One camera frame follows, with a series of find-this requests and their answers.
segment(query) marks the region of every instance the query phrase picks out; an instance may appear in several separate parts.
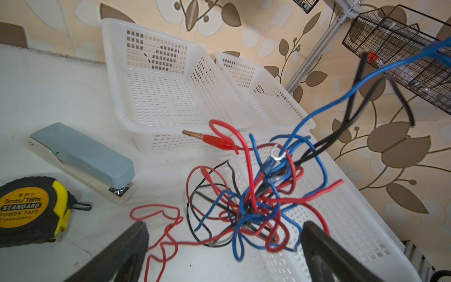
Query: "brown leaf print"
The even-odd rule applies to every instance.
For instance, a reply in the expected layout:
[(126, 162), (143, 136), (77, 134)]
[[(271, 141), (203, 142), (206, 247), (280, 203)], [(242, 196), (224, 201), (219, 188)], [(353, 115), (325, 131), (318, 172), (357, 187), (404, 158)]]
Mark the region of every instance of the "brown leaf print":
[[(446, 23), (451, 24), (451, 17), (446, 21)], [(451, 37), (451, 27), (444, 24), (440, 31), (437, 33), (436, 38), (440, 41), (443, 41), (448, 37)]]
[(431, 147), (431, 137), (406, 138), (382, 153), (382, 162), (393, 168), (408, 168), (424, 159)]
[(304, 27), (304, 31), (302, 31), (302, 35), (308, 33), (314, 26), (315, 24), (318, 22), (319, 20), (319, 16), (321, 15), (321, 12), (319, 12), (318, 14), (314, 15), (309, 21), (308, 23), (305, 25)]
[(326, 77), (327, 74), (325, 74), (324, 72), (315, 70), (308, 74), (305, 80), (305, 84), (307, 84), (307, 86), (310, 87), (317, 86), (318, 84), (323, 82), (326, 79)]
[(293, 98), (296, 100), (296, 102), (300, 102), (302, 99), (302, 94), (304, 93), (304, 90), (300, 85), (296, 87), (296, 89), (293, 91)]
[(388, 123), (373, 130), (367, 139), (367, 146), (373, 152), (382, 153), (401, 141), (409, 131), (410, 124), (405, 121)]
[(240, 56), (240, 52), (237, 52), (237, 51), (225, 51), (225, 52), (223, 52), (224, 54), (229, 54), (229, 55), (232, 55), (232, 56), (235, 56), (235, 57), (238, 57), (239, 58), (239, 56)]
[(387, 193), (400, 206), (415, 213), (429, 213), (423, 203), (406, 187), (397, 183), (387, 185)]
[(0, 43), (28, 48), (23, 27), (10, 23), (0, 23)]
[[(338, 129), (340, 129), (341, 127), (341, 122), (337, 119), (334, 119), (334, 121), (332, 122), (332, 131), (335, 132)], [(349, 129), (346, 129), (345, 132), (343, 132), (340, 137), (338, 138), (338, 140), (342, 143), (349, 143), (352, 140), (352, 135), (351, 132), (349, 131)]]
[(100, 17), (101, 18), (116, 18), (129, 23), (135, 23), (131, 18), (129, 18), (126, 14), (118, 11), (108, 5), (100, 3)]
[(265, 69), (267, 71), (269, 71), (269, 73), (273, 76), (276, 77), (279, 75), (279, 68), (273, 65), (267, 65), (265, 66)]
[(185, 13), (185, 24), (186, 24), (186, 30), (191, 31), (193, 27), (195, 26), (197, 20), (199, 17), (199, 3), (197, 0), (192, 0), (188, 8), (186, 8)]
[[(362, 73), (362, 77), (365, 77), (365, 76), (373, 73), (375, 70), (376, 70), (376, 68), (374, 68), (372, 65), (366, 64), (365, 69)], [(373, 84), (375, 84), (375, 82), (378, 79), (380, 79), (382, 76), (383, 76), (383, 74), (380, 74), (380, 75), (376, 76), (375, 78), (372, 78), (367, 83), (365, 83), (362, 87), (360, 87), (359, 88), (360, 95), (362, 95), (362, 97), (365, 98), (368, 95), (368, 92), (371, 89), (371, 87), (373, 86)], [(380, 96), (382, 96), (382, 94), (384, 93), (384, 90), (385, 90), (385, 80), (382, 81), (381, 84), (379, 84), (379, 86), (376, 88), (376, 91), (374, 91), (374, 94), (371, 97), (370, 101), (375, 101)]]
[(227, 3), (222, 7), (221, 17), (222, 20), (231, 27), (241, 26), (238, 10), (232, 3)]
[(288, 45), (288, 42), (285, 39), (281, 39), (281, 42), (279, 43), (279, 53), (282, 56), (286, 56), (288, 54), (290, 46)]
[(381, 9), (382, 9), (382, 11), (384, 11), (384, 14), (386, 16), (388, 16), (390, 14), (390, 18), (395, 19), (398, 22), (403, 23), (403, 24), (407, 23), (407, 15), (405, 14), (405, 11), (403, 8), (395, 7), (395, 6), (383, 6), (383, 7), (381, 7)]

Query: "wire tip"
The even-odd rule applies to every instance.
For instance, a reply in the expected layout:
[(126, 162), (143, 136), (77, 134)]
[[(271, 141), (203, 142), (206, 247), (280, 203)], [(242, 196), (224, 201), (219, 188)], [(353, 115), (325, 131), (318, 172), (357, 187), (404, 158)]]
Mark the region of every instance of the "wire tip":
[(201, 133), (195, 133), (195, 132), (191, 132), (191, 131), (187, 131), (187, 130), (182, 130), (182, 133), (197, 139), (203, 139), (203, 134)]

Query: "red wire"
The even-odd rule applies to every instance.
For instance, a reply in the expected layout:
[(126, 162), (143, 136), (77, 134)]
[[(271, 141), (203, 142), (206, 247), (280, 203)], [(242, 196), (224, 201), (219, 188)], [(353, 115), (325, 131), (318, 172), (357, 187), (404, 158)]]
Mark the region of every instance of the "red wire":
[(318, 217), (319, 221), (321, 221), (324, 231), (330, 236), (331, 233), (329, 231), (329, 227), (327, 226), (326, 220), (322, 217), (322, 215), (319, 213), (319, 211), (317, 211), (314, 207), (312, 207), (308, 203), (302, 203), (301, 205), (303, 205), (304, 207), (311, 210)]
[(226, 140), (232, 141), (233, 145), (236, 147), (236, 145), (233, 142), (232, 138), (230, 138), (228, 136), (225, 136), (224, 134), (219, 132), (216, 129), (215, 125), (219, 125), (219, 126), (227, 128), (233, 134), (235, 134), (235, 136), (238, 138), (238, 140), (243, 145), (244, 154), (246, 156), (246, 164), (247, 164), (247, 167), (248, 167), (248, 174), (249, 174), (249, 191), (250, 191), (250, 194), (251, 194), (251, 204), (252, 204), (252, 208), (254, 209), (254, 211), (257, 211), (258, 208), (257, 208), (257, 201), (255, 200), (255, 191), (254, 191), (251, 155), (250, 155), (249, 148), (248, 148), (248, 145), (246, 143), (246, 140), (244, 140), (243, 136), (241, 135), (241, 133), (238, 130), (236, 130), (233, 126), (231, 126), (228, 123), (225, 123), (225, 122), (220, 121), (220, 120), (210, 120), (209, 125), (210, 125), (210, 128), (213, 130), (213, 132), (216, 133), (216, 135), (218, 135), (218, 136), (220, 136), (220, 137), (222, 137), (222, 138), (224, 138)]
[(329, 186), (325, 189), (319, 190), (315, 194), (311, 195), (310, 197), (306, 197), (306, 198), (280, 198), (280, 199), (264, 198), (264, 201), (266, 201), (268, 203), (283, 203), (283, 204), (285, 204), (285, 203), (297, 203), (297, 204), (307, 203), (307, 202), (317, 199), (319, 196), (321, 196), (325, 193), (331, 192), (332, 190), (334, 190), (338, 186), (342, 185), (343, 183), (344, 183), (344, 181), (342, 179), (340, 179), (337, 182), (335, 182), (334, 184), (332, 184), (331, 186)]
[[(248, 168), (248, 174), (249, 174), (249, 190), (250, 193), (248, 193), (247, 197), (246, 197), (246, 201), (250, 198), (251, 199), (251, 204), (252, 207), (254, 209), (255, 213), (262, 213), (262, 214), (266, 214), (268, 215), (271, 211), (267, 208), (258, 208), (257, 206), (257, 199), (255, 199), (255, 187), (262, 181), (264, 175), (261, 174), (260, 177), (258, 177), (256, 179), (256, 181), (253, 181), (253, 172), (252, 172), (252, 165), (251, 165), (251, 161), (250, 161), (250, 150), (252, 148), (249, 148), (243, 138), (243, 136), (241, 135), (241, 133), (239, 131), (237, 131), (234, 127), (232, 127), (231, 125), (219, 121), (219, 120), (210, 120), (209, 123), (211, 129), (213, 130), (213, 132), (215, 132), (218, 136), (220, 136), (221, 138), (223, 138), (227, 143), (230, 144), (230, 146), (232, 147), (232, 149), (238, 154), (238, 150), (243, 150), (246, 156), (246, 163), (247, 163), (247, 168)], [(219, 125), (222, 126), (228, 130), (230, 130), (233, 134), (236, 135), (236, 137), (240, 140), (241, 144), (243, 145), (243, 147), (238, 147), (236, 146), (236, 144), (233, 142), (233, 140), (228, 137), (225, 136), (224, 134), (222, 134), (221, 132), (219, 132), (216, 128), (215, 125)], [(257, 149), (259, 148), (264, 148), (264, 147), (270, 147), (270, 146), (274, 146), (275, 143), (267, 143), (267, 144), (263, 144), (263, 145), (259, 145), (257, 146)], [(291, 182), (286, 182), (281, 184), (280, 186), (277, 187), (277, 190), (282, 193), (282, 194), (292, 194), (296, 188), (296, 181), (299, 180), (303, 175), (304, 175), (304, 169), (301, 167), (295, 167), (293, 160), (291, 158), (291, 156), (289, 154), (286, 155), (287, 157), (287, 161), (289, 162), (290, 165), (290, 169), (291, 169), (291, 174), (292, 174), (292, 179)], [(190, 201), (189, 199), (189, 179), (191, 178), (191, 175), (194, 173), (194, 171), (196, 171), (197, 169), (201, 170), (202, 175), (204, 176), (204, 178), (208, 181), (208, 183), (210, 183), (212, 190), (215, 192), (216, 195), (219, 195), (222, 190), (219, 189), (213, 182), (213, 180), (211, 179), (210, 174), (208, 173), (208, 170), (214, 171), (217, 175), (219, 175), (219, 177), (222, 179), (222, 181), (224, 182), (225, 188), (227, 190), (230, 190), (227, 186), (227, 183), (224, 179), (224, 177), (215, 169), (210, 168), (208, 166), (197, 166), (195, 167), (189, 174), (187, 181), (186, 181), (186, 197), (188, 199), (188, 201)], [(318, 191), (317, 193), (315, 193), (314, 195), (307, 197), (307, 198), (303, 198), (303, 199), (297, 199), (297, 198), (282, 198), (282, 199), (269, 199), (268, 197), (265, 196), (261, 196), (258, 200), (259, 201), (263, 201), (265, 204), (271, 206), (272, 208), (275, 208), (275, 206), (280, 203), (280, 204), (291, 204), (291, 203), (297, 203), (297, 204), (301, 204), (303, 206), (305, 206), (306, 208), (310, 209), (320, 220), (324, 231), (327, 234), (330, 234), (329, 228), (327, 226), (327, 223), (325, 221), (325, 219), (322, 217), (322, 215), (311, 205), (307, 204), (307, 202), (312, 201), (317, 199), (319, 196), (328, 193), (332, 190), (334, 190), (336, 187), (338, 187), (339, 185), (343, 184), (343, 180), (339, 180), (337, 182), (335, 182), (334, 184), (332, 184), (331, 186), (327, 187), (326, 189), (323, 189), (321, 191)], [(290, 189), (288, 191), (286, 190), (282, 190), (283, 188), (287, 187), (288, 185), (291, 185)], [(228, 195), (224, 195), (224, 198), (221, 198), (221, 201), (224, 202), (225, 204), (227, 204), (227, 206), (229, 206), (232, 210), (234, 210), (233, 208), (236, 208), (236, 212), (237, 214), (239, 213), (239, 210), (237, 209), (239, 207), (239, 205), (237, 203), (231, 202), (230, 200), (230, 196)], [(136, 217), (134, 216), (134, 212), (138, 209), (142, 209), (142, 208), (149, 208), (149, 207), (160, 207), (160, 208), (169, 208), (169, 209), (174, 209), (177, 210), (177, 217), (171, 217), (169, 215), (167, 215), (164, 211), (164, 209), (159, 210), (157, 212), (151, 213), (149, 215), (143, 216), (143, 217)], [(198, 209), (197, 207), (193, 206), (194, 209), (199, 212), (202, 216), (204, 216), (204, 214), (200, 211), (200, 209)], [(218, 217), (207, 217), (207, 219), (210, 220), (220, 220), (220, 221), (224, 221), (224, 222), (228, 222), (229, 218), (228, 215), (225, 215), (227, 213), (227, 211), (221, 211), (219, 213)], [(173, 222), (168, 224), (163, 232), (163, 235), (157, 240), (157, 242), (155, 244), (153, 244), (152, 246), (149, 246), (148, 249), (151, 250), (153, 248), (155, 248), (156, 246), (160, 246), (161, 251), (162, 251), (162, 258), (158, 258), (154, 255), (149, 255), (147, 258), (147, 264), (146, 264), (146, 272), (145, 272), (145, 281), (147, 282), (147, 276), (148, 276), (148, 271), (149, 271), (149, 266), (150, 266), (150, 259), (154, 259), (157, 262), (162, 263), (162, 268), (160, 271), (160, 274), (158, 275), (157, 278), (157, 282), (159, 282), (159, 280), (161, 279), (163, 272), (166, 268), (166, 262), (171, 260), (172, 258), (175, 257), (175, 255), (178, 252), (178, 247), (179, 245), (203, 245), (212, 241), (216, 241), (219, 240), (220, 238), (222, 238), (223, 236), (225, 236), (226, 234), (230, 233), (233, 231), (233, 228), (227, 229), (225, 231), (223, 231), (221, 234), (212, 237), (210, 239), (207, 240), (202, 240), (200, 242), (189, 242), (189, 241), (179, 241), (177, 242), (170, 234), (169, 232), (177, 225), (179, 225), (182, 221), (183, 221), (183, 217), (180, 215), (180, 210), (177, 207), (172, 207), (172, 206), (167, 206), (167, 205), (162, 205), (162, 204), (149, 204), (149, 205), (144, 205), (144, 206), (140, 206), (140, 207), (136, 207), (134, 209), (132, 209), (132, 211), (130, 212), (130, 217), (133, 220), (145, 220), (147, 218), (156, 216), (158, 214), (162, 214), (164, 217), (172, 220)], [(268, 252), (279, 252), (282, 249), (284, 249), (286, 247), (286, 245), (288, 244), (288, 241), (290, 240), (290, 233), (288, 228), (286, 227), (286, 225), (281, 221), (281, 210), (278, 211), (277, 216), (274, 217), (272, 220), (274, 220), (275, 225), (272, 226), (269, 221), (263, 222), (262, 225), (259, 227), (259, 229), (257, 231), (251, 231), (249, 229), (247, 229), (246, 227), (243, 227), (242, 229), (239, 230), (240, 233), (246, 234), (246, 235), (252, 235), (252, 236), (257, 236), (259, 238), (261, 238), (262, 240), (265, 240), (265, 249)], [(271, 231), (269, 233), (269, 235), (267, 236), (266, 239), (264, 239), (262, 237), (262, 231), (263, 229), (268, 226)], [(284, 233), (285, 233), (285, 237), (283, 239), (283, 241), (281, 243), (280, 242), (280, 237), (277, 233), (277, 229), (278, 228), (282, 228)], [(163, 241), (163, 239), (165, 237), (169, 238), (169, 241)], [(275, 248), (271, 247), (271, 244), (274, 243), (279, 243), (279, 245)], [(167, 257), (166, 256), (166, 250), (165, 250), (165, 246), (166, 245), (173, 245), (174, 246), (174, 252), (172, 253), (171, 256)]]

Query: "tape measure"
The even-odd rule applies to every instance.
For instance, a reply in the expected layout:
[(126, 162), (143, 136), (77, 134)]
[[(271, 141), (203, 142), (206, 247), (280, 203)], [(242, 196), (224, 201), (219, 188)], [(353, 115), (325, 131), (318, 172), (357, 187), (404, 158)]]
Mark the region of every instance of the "tape measure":
[(90, 210), (55, 178), (24, 177), (0, 187), (0, 247), (55, 241), (72, 208)]

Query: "black wire basket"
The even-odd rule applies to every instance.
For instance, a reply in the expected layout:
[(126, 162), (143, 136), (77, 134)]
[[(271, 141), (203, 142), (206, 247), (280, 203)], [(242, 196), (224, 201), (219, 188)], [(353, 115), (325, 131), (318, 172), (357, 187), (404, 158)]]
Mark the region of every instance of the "black wire basket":
[[(397, 5), (388, 15), (382, 9), (358, 15), (346, 34), (343, 45), (359, 57), (365, 49), (369, 49), (371, 53), (368, 63), (375, 68), (381, 68), (412, 57), (424, 46), (439, 40), (421, 32), (416, 23), (406, 25), (391, 17), (396, 9), (416, 13), (423, 21), (429, 19), (434, 21), (434, 24), (443, 24), (451, 28), (451, 25), (436, 18)], [(451, 57), (451, 47), (442, 48), (440, 52)], [(441, 61), (426, 57), (391, 69), (387, 73), (414, 94), (451, 114), (451, 68)]]
[(319, 0), (293, 0), (293, 1), (296, 2), (296, 4), (299, 5), (299, 7), (301, 7), (302, 10), (304, 10), (304, 12), (306, 12), (307, 14), (310, 13), (313, 7), (315, 7), (316, 3), (319, 2)]

